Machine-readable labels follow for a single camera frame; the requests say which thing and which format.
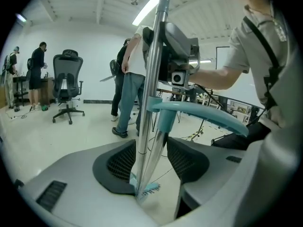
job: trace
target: whiteboard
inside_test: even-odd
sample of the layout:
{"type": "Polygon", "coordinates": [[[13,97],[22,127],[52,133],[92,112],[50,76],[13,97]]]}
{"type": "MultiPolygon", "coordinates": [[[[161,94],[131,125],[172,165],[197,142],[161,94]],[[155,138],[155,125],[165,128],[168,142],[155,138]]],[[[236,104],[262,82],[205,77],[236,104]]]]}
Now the whiteboard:
{"type": "MultiPolygon", "coordinates": [[[[216,68],[218,70],[222,69],[222,67],[225,65],[228,58],[228,52],[229,47],[217,47],[216,68]]],[[[217,94],[264,108],[264,105],[262,105],[258,99],[251,70],[248,74],[242,73],[231,88],[227,90],[220,90],[217,94]]]]}

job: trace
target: hand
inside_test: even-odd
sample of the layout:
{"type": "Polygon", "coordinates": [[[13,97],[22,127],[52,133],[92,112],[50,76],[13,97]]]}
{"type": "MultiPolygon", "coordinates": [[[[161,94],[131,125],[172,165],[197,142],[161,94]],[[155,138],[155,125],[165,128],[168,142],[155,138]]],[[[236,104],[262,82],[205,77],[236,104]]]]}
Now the hand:
{"type": "Polygon", "coordinates": [[[122,62],[122,67],[121,67],[123,73],[127,73],[128,72],[128,61],[123,61],[122,62]]]}

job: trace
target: ceiling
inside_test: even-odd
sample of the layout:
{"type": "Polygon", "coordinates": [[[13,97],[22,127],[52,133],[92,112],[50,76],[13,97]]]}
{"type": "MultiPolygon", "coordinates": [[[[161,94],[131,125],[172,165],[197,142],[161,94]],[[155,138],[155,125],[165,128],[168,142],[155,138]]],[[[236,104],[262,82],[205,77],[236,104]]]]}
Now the ceiling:
{"type": "MultiPolygon", "coordinates": [[[[133,20],[149,0],[32,0],[23,15],[33,24],[58,19],[122,27],[135,32],[133,20]]],[[[198,37],[202,60],[215,62],[216,47],[228,45],[232,29],[243,18],[238,0],[170,0],[169,20],[187,37],[198,37]]],[[[141,25],[153,25],[155,9],[141,25]]]]}

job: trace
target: chair base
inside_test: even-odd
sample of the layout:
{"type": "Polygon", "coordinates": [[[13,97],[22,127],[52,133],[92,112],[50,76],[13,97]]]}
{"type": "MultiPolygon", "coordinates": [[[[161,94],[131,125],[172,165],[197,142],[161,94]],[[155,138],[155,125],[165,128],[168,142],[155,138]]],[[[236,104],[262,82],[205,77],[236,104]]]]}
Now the chair base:
{"type": "Polygon", "coordinates": [[[81,111],[81,110],[76,110],[75,108],[69,108],[68,104],[66,105],[66,109],[61,109],[61,111],[56,114],[54,117],[53,117],[53,123],[56,123],[56,120],[55,118],[63,115],[63,114],[68,114],[68,117],[69,117],[69,124],[72,124],[72,120],[71,120],[71,113],[82,113],[82,116],[85,116],[85,113],[84,111],[81,111]]]}

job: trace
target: mesh backrest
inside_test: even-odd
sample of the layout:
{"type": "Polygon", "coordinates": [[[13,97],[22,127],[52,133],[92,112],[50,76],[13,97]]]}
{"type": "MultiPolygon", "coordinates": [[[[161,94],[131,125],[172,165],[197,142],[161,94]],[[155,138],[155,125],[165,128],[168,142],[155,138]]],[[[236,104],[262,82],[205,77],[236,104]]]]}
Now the mesh backrest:
{"type": "Polygon", "coordinates": [[[53,58],[53,70],[55,78],[60,74],[64,74],[67,78],[68,74],[72,74],[75,78],[74,86],[78,85],[78,74],[81,69],[83,59],[77,56],[55,55],[53,58]]]}
{"type": "Polygon", "coordinates": [[[78,52],[76,52],[74,50],[67,49],[67,50],[64,50],[62,52],[62,55],[78,56],[78,52]]]}

